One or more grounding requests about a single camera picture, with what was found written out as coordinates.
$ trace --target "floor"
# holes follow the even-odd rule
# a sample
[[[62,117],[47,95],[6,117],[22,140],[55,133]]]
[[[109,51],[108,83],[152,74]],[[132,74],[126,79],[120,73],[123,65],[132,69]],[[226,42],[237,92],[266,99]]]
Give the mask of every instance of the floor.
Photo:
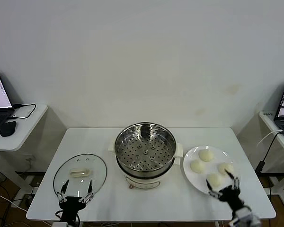
[[[32,186],[37,186],[42,180],[41,176],[36,176],[31,183]],[[265,177],[261,177],[260,181],[262,182],[264,187],[268,187],[268,180]],[[11,198],[13,198],[19,188],[14,185],[10,180],[5,180],[0,183],[6,190],[8,191]],[[7,193],[4,191],[3,188],[0,187],[0,194],[3,196],[8,196]],[[39,221],[30,221],[26,219],[26,214],[24,211],[17,209],[17,208],[10,208],[6,218],[5,218],[5,224],[1,220],[4,216],[4,213],[9,206],[8,203],[4,202],[2,198],[0,198],[0,227],[1,226],[11,226],[11,227],[46,227],[47,225],[43,222]],[[24,209],[28,209],[27,206],[29,206],[28,202],[26,202],[27,199],[23,200],[21,202],[21,207]],[[276,210],[277,216],[275,219],[271,220],[271,227],[284,227],[284,206],[279,199],[278,196],[271,196],[272,204]],[[264,227],[269,226],[268,220],[262,221]],[[107,227],[109,223],[85,223],[84,227],[96,227],[101,226]],[[119,227],[214,227],[213,222],[207,222],[207,223],[121,223],[119,224]]]

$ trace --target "stainless steel steamer basket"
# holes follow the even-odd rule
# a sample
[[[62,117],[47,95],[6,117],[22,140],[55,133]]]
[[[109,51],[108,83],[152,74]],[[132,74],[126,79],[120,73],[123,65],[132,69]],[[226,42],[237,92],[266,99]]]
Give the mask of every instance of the stainless steel steamer basket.
[[[167,172],[177,143],[161,125],[141,122],[125,128],[115,140],[115,154],[121,169],[139,179],[151,179]]]

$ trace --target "white table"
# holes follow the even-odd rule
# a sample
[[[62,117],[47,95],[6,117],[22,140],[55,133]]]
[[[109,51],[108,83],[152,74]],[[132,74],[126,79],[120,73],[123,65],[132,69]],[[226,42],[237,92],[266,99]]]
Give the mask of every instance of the white table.
[[[17,117],[25,117],[32,111],[33,108],[34,106],[21,107],[15,110],[14,115]],[[37,104],[36,109],[30,115],[30,117],[26,119],[8,120],[17,122],[16,130],[11,136],[0,136],[0,152],[13,152],[20,149],[28,138],[29,134],[40,121],[46,110],[47,105]],[[0,173],[5,175],[8,179],[10,179],[13,183],[20,187],[21,190],[19,191],[15,199],[21,199],[23,194],[32,192],[32,187],[29,185],[29,181],[32,180],[32,177],[26,178],[26,181],[23,180],[18,174],[15,173],[15,170],[1,156]]]
[[[259,113],[261,119],[263,122],[267,125],[267,127],[270,129],[270,131],[276,131],[279,129],[279,127],[274,122],[275,117],[275,111],[261,111]],[[284,135],[278,134],[277,140],[281,144],[281,146],[284,148]],[[274,186],[271,188],[271,194],[272,195],[278,195],[281,199],[281,201],[284,204],[284,178],[281,181],[278,181],[276,177],[269,177],[271,182],[274,184]],[[267,195],[269,195],[269,188],[265,188],[265,191]]]
[[[186,179],[182,166],[174,165],[161,185],[150,190],[129,189],[115,155],[107,149],[121,129],[68,129],[28,210],[32,220],[58,220],[60,210],[53,191],[53,178],[69,158],[91,153],[103,158],[107,178],[87,207],[79,211],[82,222],[191,222],[230,220],[231,210],[199,192]],[[238,161],[241,170],[241,195],[259,218],[274,218],[271,205],[260,181],[230,128],[170,128],[183,151],[198,145],[218,147]]]

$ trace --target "white plate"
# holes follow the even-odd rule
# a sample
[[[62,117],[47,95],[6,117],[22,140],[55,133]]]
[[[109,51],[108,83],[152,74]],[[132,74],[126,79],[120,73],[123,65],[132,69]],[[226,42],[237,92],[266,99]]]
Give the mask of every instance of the white plate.
[[[197,174],[191,170],[190,163],[196,159],[200,160],[198,153],[200,150],[204,150],[204,149],[211,150],[213,152],[214,158],[210,162],[203,162],[201,160],[201,162],[203,162],[205,165],[205,172],[202,174]],[[189,150],[187,154],[184,156],[183,168],[184,168],[185,175],[190,181],[190,183],[195,188],[200,190],[201,192],[208,194],[209,190],[206,184],[206,177],[208,174],[219,174],[221,176],[222,184],[220,187],[214,188],[215,191],[219,191],[225,188],[226,186],[232,184],[232,180],[228,175],[224,176],[220,174],[218,171],[218,165],[222,162],[232,163],[233,168],[234,168],[234,173],[233,173],[234,176],[237,176],[238,178],[240,178],[239,170],[236,167],[237,165],[234,163],[233,160],[231,160],[229,155],[226,152],[218,148],[211,147],[211,146],[199,146],[199,147],[195,147]]]

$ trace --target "robotic hand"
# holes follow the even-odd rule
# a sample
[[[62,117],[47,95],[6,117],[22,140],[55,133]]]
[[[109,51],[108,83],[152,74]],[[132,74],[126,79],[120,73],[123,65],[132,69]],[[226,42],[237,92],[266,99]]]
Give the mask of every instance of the robotic hand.
[[[244,202],[239,198],[240,195],[240,180],[234,177],[231,173],[225,170],[228,176],[232,179],[232,185],[216,192],[213,190],[209,182],[207,187],[209,194],[221,202],[227,202],[232,210],[232,221],[229,223],[230,227],[260,227],[262,226],[260,220],[251,212],[251,208],[244,205]]]
[[[62,210],[56,212],[56,216],[60,219],[61,222],[67,223],[66,226],[79,226],[80,219],[78,216],[78,211],[86,207],[86,204],[89,203],[94,197],[92,181],[89,182],[89,188],[87,194],[83,197],[77,196],[65,196],[67,185],[69,180],[65,182],[62,186],[61,191],[57,192],[59,199],[59,206]]]

